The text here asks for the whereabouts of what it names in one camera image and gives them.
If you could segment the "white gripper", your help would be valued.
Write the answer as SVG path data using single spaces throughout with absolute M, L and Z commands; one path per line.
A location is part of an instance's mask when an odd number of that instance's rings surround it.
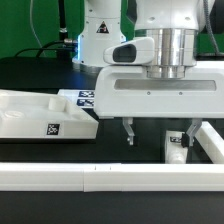
M 97 78 L 94 111 L 101 118 L 124 117 L 130 146 L 134 117 L 194 118 L 181 138 L 183 148 L 192 147 L 198 118 L 224 118 L 224 62 L 200 61 L 182 79 L 154 79 L 143 66 L 107 66 Z

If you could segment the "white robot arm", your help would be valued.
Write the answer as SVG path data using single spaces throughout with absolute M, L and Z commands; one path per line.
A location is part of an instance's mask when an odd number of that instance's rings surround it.
M 190 118 L 193 144 L 204 118 L 224 118 L 224 54 L 196 59 L 195 39 L 209 31 L 215 0 L 128 0 L 134 38 L 120 31 L 120 0 L 84 0 L 76 68 L 98 74 L 94 111 L 121 118 L 133 143 L 135 117 Z

